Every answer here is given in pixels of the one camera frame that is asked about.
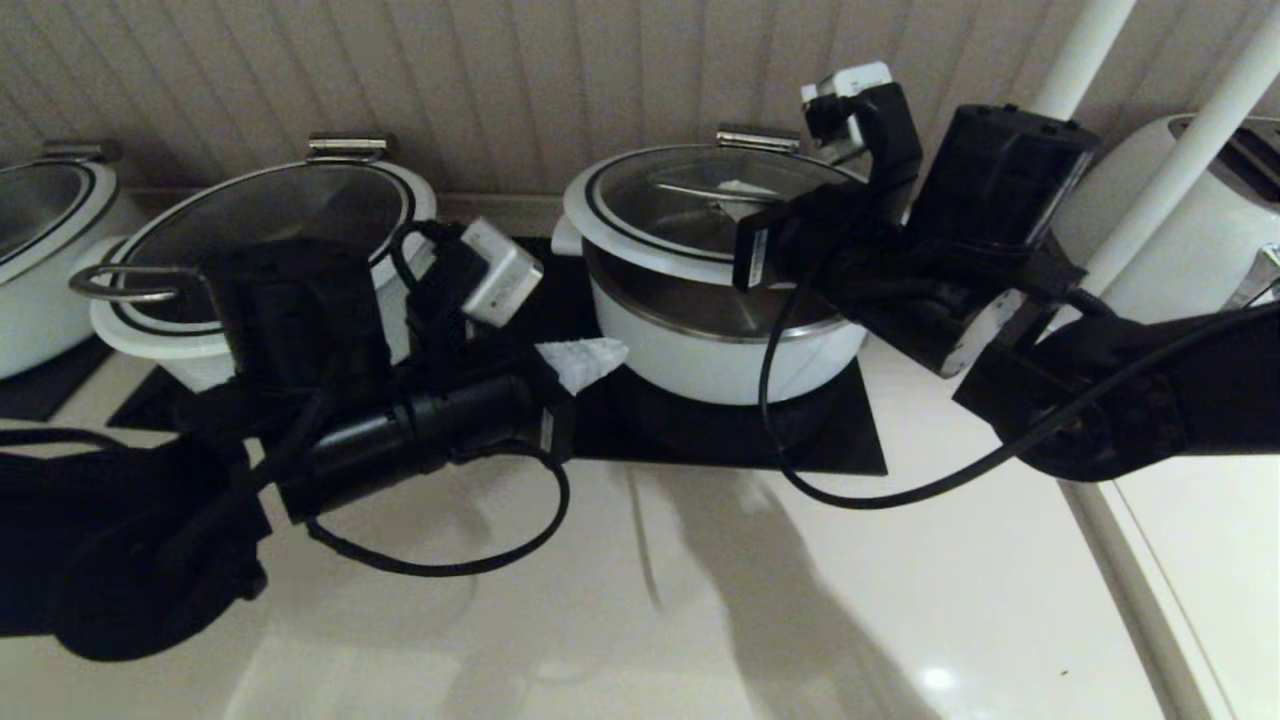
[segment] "white toaster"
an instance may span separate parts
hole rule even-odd
[[[1064,201],[1052,228],[1071,260],[1088,263],[1190,120],[1143,127]],[[1277,251],[1280,119],[1249,118],[1103,299],[1147,323],[1216,313],[1265,292],[1280,275]]]

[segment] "black mat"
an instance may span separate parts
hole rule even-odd
[[[47,363],[0,380],[0,418],[49,420],[110,354],[106,343],[92,337]]]
[[[591,286],[580,258],[550,255],[545,240],[521,240],[543,261],[545,277],[538,292],[508,323],[506,332],[527,342],[550,342],[598,337],[591,306]],[[791,452],[799,470],[852,475],[884,475],[884,455],[867,400],[861,369],[854,361],[833,383],[840,386],[840,398],[827,421],[815,434]],[[169,409],[180,397],[189,396],[178,380],[156,369],[120,406],[110,425],[148,430],[172,429]],[[712,462],[666,450],[632,432],[623,415],[614,407],[604,383],[584,391],[573,402],[572,413],[562,414],[554,427],[554,445],[572,448],[573,457],[625,460],[678,465],[769,469],[760,462]]]

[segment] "countertop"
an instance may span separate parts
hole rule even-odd
[[[861,355],[888,478],[995,447],[938,380]],[[101,427],[151,365],[115,355],[55,421]],[[113,432],[132,443],[164,436]],[[1056,482],[1014,461],[879,512],[817,505],[776,473],[573,461],[559,534],[480,578],[392,577],[287,527],[266,593],[160,656],[78,660],[0,641],[9,717],[1161,717],[1138,652]],[[554,507],[520,460],[453,468],[328,523],[420,561],[511,547]]]

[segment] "glass lid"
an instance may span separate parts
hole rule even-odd
[[[36,164],[0,173],[0,263],[33,246],[79,208],[90,173]]]
[[[603,220],[655,251],[728,263],[739,219],[849,179],[795,155],[687,146],[620,158],[586,190]]]
[[[140,266],[196,266],[215,251],[251,249],[289,237],[348,242],[381,259],[388,236],[412,214],[411,200],[392,174],[366,165],[291,165],[246,177],[196,197],[146,232],[125,261]],[[218,318],[204,288],[183,275],[132,275],[131,288],[178,287],[172,301],[134,305],[170,323]]]

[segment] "beige wall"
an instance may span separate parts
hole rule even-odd
[[[1203,102],[1272,0],[1140,0],[1079,118],[1110,141]],[[204,186],[378,127],[438,188],[558,192],[594,159],[799,129],[797,88],[884,59],[927,146],[1027,101],[1083,0],[0,1],[0,159],[114,136],[127,182]],[[1274,86],[1258,109],[1280,114]]]

